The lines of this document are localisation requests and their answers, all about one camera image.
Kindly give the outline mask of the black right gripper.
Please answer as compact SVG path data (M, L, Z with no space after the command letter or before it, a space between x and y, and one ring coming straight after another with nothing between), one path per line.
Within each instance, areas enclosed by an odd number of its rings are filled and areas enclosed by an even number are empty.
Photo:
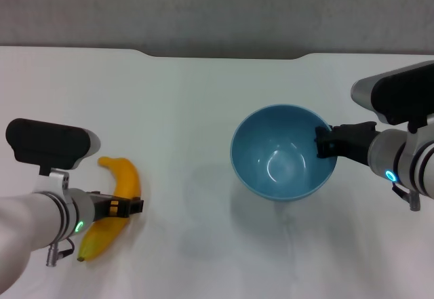
M317 157L346 157L362 165L368 165L368 151L377 137L376 122L342 124L315 128Z

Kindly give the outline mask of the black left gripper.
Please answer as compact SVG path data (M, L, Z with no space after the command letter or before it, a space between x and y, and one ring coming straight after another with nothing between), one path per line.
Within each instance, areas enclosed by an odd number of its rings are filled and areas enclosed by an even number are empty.
M132 214L143 211L144 201L139 197L132 199L112 197L98 191L89 192L88 195L94 205L93 222L108 217L129 218Z

